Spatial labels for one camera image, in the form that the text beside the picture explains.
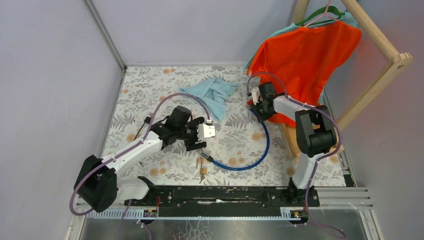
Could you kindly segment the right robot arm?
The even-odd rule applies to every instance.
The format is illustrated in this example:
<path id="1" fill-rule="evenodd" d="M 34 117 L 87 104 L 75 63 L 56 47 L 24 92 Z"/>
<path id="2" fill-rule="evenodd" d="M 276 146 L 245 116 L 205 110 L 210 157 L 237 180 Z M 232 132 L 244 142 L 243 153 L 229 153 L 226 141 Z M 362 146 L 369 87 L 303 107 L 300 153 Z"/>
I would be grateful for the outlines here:
<path id="1" fill-rule="evenodd" d="M 251 108 L 259 122 L 282 114 L 295 122 L 296 142 L 300 160 L 295 174 L 290 178 L 287 201 L 301 205 L 312 192 L 312 181 L 318 161 L 325 158 L 337 143 L 337 128 L 325 105 L 302 103 L 284 93 L 277 93 L 271 82 L 260 84 L 248 91 Z"/>

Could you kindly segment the brass padlock with key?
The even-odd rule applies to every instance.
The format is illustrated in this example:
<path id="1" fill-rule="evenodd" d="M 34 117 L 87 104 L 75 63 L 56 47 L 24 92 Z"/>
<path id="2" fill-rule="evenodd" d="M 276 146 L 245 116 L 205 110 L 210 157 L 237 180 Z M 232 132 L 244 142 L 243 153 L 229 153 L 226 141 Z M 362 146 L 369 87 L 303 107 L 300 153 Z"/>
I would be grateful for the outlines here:
<path id="1" fill-rule="evenodd" d="M 200 180 L 199 184 L 203 182 L 207 175 L 207 168 L 203 167 L 204 159 L 202 157 L 197 157 L 196 159 L 196 168 L 199 169 Z"/>

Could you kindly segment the light blue towel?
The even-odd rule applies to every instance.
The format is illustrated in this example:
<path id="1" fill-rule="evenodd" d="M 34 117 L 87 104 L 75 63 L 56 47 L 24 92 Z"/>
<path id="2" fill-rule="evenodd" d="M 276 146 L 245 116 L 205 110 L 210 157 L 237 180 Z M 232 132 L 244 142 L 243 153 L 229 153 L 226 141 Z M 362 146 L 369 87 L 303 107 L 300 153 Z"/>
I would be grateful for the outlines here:
<path id="1" fill-rule="evenodd" d="M 179 89 L 180 93 L 190 94 L 200 99 L 208 107 L 214 120 L 224 119 L 227 107 L 225 101 L 236 92 L 239 84 L 226 82 L 220 77 L 209 78 L 192 86 Z"/>

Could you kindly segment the teal t-shirt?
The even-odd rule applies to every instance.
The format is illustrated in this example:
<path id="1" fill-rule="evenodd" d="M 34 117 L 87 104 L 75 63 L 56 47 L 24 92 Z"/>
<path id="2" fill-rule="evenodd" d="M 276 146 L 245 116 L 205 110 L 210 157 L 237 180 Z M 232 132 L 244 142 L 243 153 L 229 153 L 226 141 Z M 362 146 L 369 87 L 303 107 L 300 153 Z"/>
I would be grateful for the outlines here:
<path id="1" fill-rule="evenodd" d="M 351 27 L 358 28 L 358 29 L 360 28 L 357 21 L 354 19 L 354 17 L 349 12 L 344 12 L 343 15 L 338 18 L 338 20 L 341 21 L 342 23 L 348 24 Z M 329 25 L 330 23 L 333 23 L 333 22 L 334 22 L 334 20 L 326 20 L 326 21 L 321 21 L 321 22 L 315 22 L 311 25 L 311 27 L 312 28 L 323 27 L 323 26 Z M 292 24 L 290 24 L 289 26 L 287 26 L 283 29 L 280 29 L 280 30 L 273 32 L 270 36 L 267 37 L 267 39 L 282 35 L 284 33 L 292 32 L 292 31 L 297 30 L 299 28 L 300 28 L 299 25 L 292 23 Z M 244 70 L 247 70 L 250 67 L 256 53 L 257 53 L 257 50 L 252 54 L 250 59 L 247 61 L 246 65 L 243 68 Z"/>

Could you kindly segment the blue cable lock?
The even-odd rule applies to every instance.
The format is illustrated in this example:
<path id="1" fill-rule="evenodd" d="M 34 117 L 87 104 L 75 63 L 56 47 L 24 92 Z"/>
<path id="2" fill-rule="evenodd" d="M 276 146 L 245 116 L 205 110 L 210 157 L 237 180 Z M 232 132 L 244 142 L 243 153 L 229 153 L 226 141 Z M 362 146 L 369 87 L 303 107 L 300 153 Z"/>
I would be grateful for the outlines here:
<path id="1" fill-rule="evenodd" d="M 229 112 L 215 124 L 216 137 L 199 151 L 202 159 L 226 171 L 248 171 L 261 164 L 270 149 L 267 126 L 250 109 Z"/>

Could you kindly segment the orange t-shirt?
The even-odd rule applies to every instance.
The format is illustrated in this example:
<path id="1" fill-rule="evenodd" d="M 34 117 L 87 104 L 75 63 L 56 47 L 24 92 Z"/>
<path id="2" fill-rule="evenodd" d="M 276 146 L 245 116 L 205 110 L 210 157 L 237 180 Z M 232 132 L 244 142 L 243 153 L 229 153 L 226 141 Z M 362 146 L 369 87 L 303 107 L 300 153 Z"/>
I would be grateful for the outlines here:
<path id="1" fill-rule="evenodd" d="M 362 31 L 336 21 L 322 27 L 300 27 L 265 40 L 253 56 L 247 75 L 259 74 L 261 83 L 294 99 L 316 105 L 336 68 L 357 47 Z"/>

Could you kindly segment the green clothes hanger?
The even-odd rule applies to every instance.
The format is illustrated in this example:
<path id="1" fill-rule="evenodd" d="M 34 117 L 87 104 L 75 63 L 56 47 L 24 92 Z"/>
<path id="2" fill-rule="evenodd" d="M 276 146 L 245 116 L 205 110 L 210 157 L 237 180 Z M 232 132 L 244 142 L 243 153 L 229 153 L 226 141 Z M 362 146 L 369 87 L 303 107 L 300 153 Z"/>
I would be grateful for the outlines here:
<path id="1" fill-rule="evenodd" d="M 317 9 L 316 11 L 314 11 L 306 19 L 299 21 L 299 22 L 296 22 L 295 25 L 298 26 L 298 27 L 302 27 L 306 23 L 311 21 L 312 19 L 323 16 L 326 10 L 327 10 L 327 13 L 331 13 L 331 14 L 337 16 L 338 18 L 341 18 L 345 14 L 344 12 L 339 11 L 338 8 L 333 6 L 333 5 L 329 5 L 328 7 L 324 6 L 324 7 Z"/>

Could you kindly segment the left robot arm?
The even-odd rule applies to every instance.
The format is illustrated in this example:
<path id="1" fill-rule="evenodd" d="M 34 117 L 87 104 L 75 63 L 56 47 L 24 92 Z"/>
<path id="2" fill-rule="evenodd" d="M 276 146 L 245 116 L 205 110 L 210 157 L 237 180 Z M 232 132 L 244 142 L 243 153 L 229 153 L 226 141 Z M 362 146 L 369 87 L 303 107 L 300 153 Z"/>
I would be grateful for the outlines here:
<path id="1" fill-rule="evenodd" d="M 216 135 L 213 120 L 204 117 L 191 119 L 191 116 L 190 110 L 177 106 L 165 120 L 151 124 L 146 137 L 109 155 L 87 157 L 72 196 L 81 197 L 97 213 L 126 200 L 138 200 L 144 206 L 152 204 L 155 200 L 153 184 L 145 177 L 124 179 L 124 174 L 144 158 L 176 141 L 182 141 L 187 151 L 205 148 L 205 140 Z"/>

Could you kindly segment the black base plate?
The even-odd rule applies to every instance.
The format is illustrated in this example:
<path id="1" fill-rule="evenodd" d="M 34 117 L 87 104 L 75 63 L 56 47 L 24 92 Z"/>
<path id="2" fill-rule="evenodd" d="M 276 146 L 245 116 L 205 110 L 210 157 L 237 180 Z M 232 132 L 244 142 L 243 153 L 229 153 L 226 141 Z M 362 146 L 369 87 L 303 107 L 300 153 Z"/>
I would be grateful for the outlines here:
<path id="1" fill-rule="evenodd" d="M 274 186 L 172 186 L 159 185 L 143 199 L 125 200 L 133 207 L 176 208 L 180 206 L 230 206 L 259 208 L 294 208 L 305 210 L 305 198 L 289 199 L 285 187 Z"/>

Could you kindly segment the pink clothes hanger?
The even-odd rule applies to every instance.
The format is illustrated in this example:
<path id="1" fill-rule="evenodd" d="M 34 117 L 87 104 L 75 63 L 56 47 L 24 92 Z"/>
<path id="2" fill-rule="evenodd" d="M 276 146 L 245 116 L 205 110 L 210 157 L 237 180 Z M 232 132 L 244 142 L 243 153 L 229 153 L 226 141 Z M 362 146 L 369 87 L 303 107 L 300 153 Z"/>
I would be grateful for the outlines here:
<path id="1" fill-rule="evenodd" d="M 317 15 L 314 15 L 313 18 L 309 21 L 307 21 L 303 26 L 309 27 L 316 22 L 320 22 L 322 19 L 324 20 L 333 20 L 336 21 L 338 19 L 338 15 L 334 14 L 332 11 L 329 12 L 329 8 L 331 6 L 331 0 L 329 0 L 325 6 L 325 9 L 323 11 L 320 11 Z"/>

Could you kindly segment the wooden clothes rack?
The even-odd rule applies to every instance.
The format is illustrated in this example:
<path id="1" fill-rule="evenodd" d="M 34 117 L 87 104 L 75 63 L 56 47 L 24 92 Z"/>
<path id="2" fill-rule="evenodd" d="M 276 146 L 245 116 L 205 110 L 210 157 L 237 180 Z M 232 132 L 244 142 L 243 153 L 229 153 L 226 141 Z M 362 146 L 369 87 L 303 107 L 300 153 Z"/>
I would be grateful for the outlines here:
<path id="1" fill-rule="evenodd" d="M 295 0 L 294 2 L 295 8 L 291 23 L 297 23 L 304 19 L 310 3 L 309 0 Z M 387 60 L 387 64 L 381 69 L 377 77 L 368 84 L 356 100 L 337 118 L 338 126 L 341 130 L 344 130 L 361 111 L 414 61 L 414 58 L 410 53 L 399 53 L 357 1 L 341 0 L 341 2 Z M 300 149 L 296 143 L 295 129 L 286 124 L 279 125 L 279 128 L 288 156 L 292 160 L 298 159 L 300 157 Z"/>

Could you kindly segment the aluminium slotted rail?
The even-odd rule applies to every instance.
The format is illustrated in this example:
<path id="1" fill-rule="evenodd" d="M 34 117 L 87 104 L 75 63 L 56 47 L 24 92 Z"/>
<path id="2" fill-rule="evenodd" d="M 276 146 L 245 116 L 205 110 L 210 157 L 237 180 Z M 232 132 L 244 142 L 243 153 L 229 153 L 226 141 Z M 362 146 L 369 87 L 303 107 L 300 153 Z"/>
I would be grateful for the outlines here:
<path id="1" fill-rule="evenodd" d="M 285 207 L 248 207 L 248 206 L 179 206 L 149 208 L 131 208 L 124 216 L 131 220 L 260 220 L 294 221 L 308 218 L 308 214 Z"/>

